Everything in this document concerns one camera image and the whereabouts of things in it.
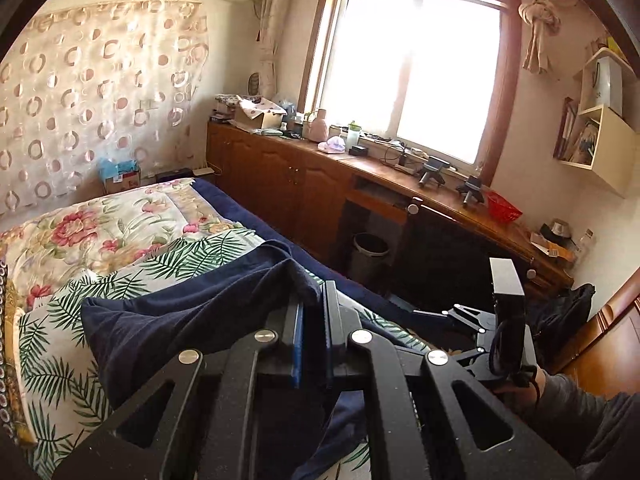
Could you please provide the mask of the grey sleeved right forearm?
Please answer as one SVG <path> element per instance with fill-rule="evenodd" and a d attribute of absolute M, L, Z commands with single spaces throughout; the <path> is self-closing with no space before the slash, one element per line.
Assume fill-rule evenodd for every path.
<path fill-rule="evenodd" d="M 639 477 L 637 393 L 605 399 L 564 375 L 547 375 L 534 426 L 578 479 Z"/>

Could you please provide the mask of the person's right hand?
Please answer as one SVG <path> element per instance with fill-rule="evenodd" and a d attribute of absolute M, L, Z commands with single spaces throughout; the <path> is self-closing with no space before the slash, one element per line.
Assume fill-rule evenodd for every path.
<path fill-rule="evenodd" d="M 540 366 L 536 366 L 536 372 L 526 375 L 519 384 L 508 379 L 492 388 L 491 392 L 511 411 L 519 413 L 539 404 L 546 390 L 546 382 L 546 373 Z"/>

